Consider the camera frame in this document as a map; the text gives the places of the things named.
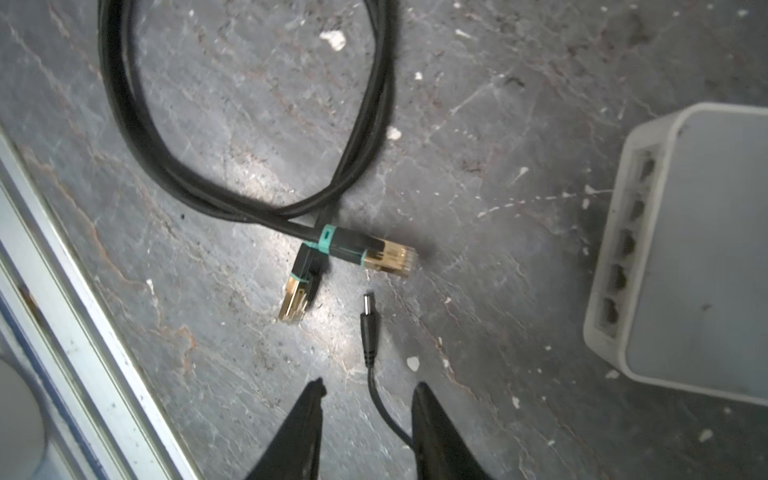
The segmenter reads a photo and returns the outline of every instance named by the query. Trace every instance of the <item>gold-plated plug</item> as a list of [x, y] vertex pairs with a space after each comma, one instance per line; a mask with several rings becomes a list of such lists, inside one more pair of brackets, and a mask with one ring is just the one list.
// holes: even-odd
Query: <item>gold-plated plug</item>
[[304, 317], [307, 305], [306, 282], [291, 275], [286, 283], [286, 295], [277, 319], [281, 322], [298, 322]]
[[382, 240], [382, 242], [384, 242], [384, 251], [367, 250], [365, 258], [362, 259], [362, 265], [365, 268], [395, 275], [410, 275], [419, 257], [416, 255], [416, 250], [388, 240]]

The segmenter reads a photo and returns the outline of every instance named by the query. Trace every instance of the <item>ethernet cable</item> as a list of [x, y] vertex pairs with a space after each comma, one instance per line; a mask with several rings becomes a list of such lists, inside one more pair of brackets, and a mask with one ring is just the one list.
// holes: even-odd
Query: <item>ethernet cable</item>
[[[132, 62], [129, 19], [133, 0], [100, 0], [99, 55], [108, 100], [128, 148], [143, 170], [171, 196], [221, 220], [258, 223], [304, 240], [286, 285], [279, 318], [301, 319], [314, 299], [327, 257], [403, 276], [410, 274], [415, 251], [330, 223], [341, 195], [371, 163], [381, 145], [394, 95], [390, 0], [366, 0], [376, 50], [359, 113], [346, 148], [327, 187], [304, 200], [272, 207], [215, 184], [179, 161], [158, 133], [141, 93]], [[317, 212], [313, 227], [291, 221]]]

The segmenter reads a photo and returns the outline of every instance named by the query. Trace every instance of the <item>black plug housing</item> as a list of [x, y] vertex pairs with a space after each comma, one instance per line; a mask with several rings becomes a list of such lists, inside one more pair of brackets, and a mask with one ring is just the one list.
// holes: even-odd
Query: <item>black plug housing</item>
[[362, 355], [366, 360], [366, 368], [373, 368], [376, 360], [376, 347], [379, 345], [379, 316], [373, 302], [373, 293], [362, 297], [363, 311], [360, 313], [360, 334], [362, 336]]

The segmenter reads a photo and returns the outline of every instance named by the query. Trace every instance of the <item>white round object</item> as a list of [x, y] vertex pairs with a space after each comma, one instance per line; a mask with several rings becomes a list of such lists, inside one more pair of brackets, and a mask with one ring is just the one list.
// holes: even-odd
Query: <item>white round object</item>
[[0, 360], [0, 465], [3, 478], [26, 480], [40, 464], [45, 430], [40, 407], [24, 379]]

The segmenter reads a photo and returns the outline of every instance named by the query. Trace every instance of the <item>marble surface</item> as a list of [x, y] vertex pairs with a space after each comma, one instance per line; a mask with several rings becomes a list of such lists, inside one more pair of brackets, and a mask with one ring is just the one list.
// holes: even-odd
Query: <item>marble surface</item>
[[[138, 67], [174, 153], [274, 203], [327, 182], [368, 74], [362, 4], [138, 10]], [[336, 222], [417, 247], [419, 268], [401, 280], [333, 262], [315, 308], [283, 325], [296, 241], [203, 217], [140, 170], [101, 86], [96, 2], [0, 6], [0, 123], [204, 476], [243, 477], [322, 376], [322, 478], [415, 478], [366, 391], [365, 289], [393, 416], [409, 425], [412, 389], [428, 382], [494, 478], [763, 476], [768, 410], [613, 378], [581, 324], [627, 133], [698, 101], [767, 105], [768, 4], [396, 10], [402, 136]], [[335, 30], [338, 51], [320, 37]]]

